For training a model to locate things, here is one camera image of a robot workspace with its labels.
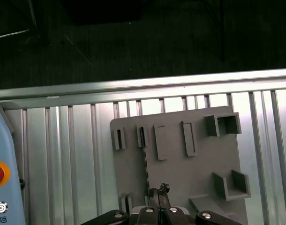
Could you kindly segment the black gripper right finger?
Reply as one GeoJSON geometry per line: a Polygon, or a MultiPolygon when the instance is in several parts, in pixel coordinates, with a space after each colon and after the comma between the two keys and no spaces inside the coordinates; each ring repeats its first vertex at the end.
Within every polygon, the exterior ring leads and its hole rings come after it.
{"type": "Polygon", "coordinates": [[[195,218],[185,214],[179,207],[170,205],[168,192],[170,188],[166,183],[159,187],[159,205],[161,222],[164,225],[240,225],[239,222],[212,211],[201,211],[195,218]]]}

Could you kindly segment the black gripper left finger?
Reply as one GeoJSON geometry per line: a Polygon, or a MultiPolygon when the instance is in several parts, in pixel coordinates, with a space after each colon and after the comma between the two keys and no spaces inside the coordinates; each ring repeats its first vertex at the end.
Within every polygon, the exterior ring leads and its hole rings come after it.
{"type": "Polygon", "coordinates": [[[149,205],[134,207],[131,214],[121,210],[111,210],[83,223],[83,225],[158,225],[158,190],[156,188],[149,189],[147,197],[149,205]]]}

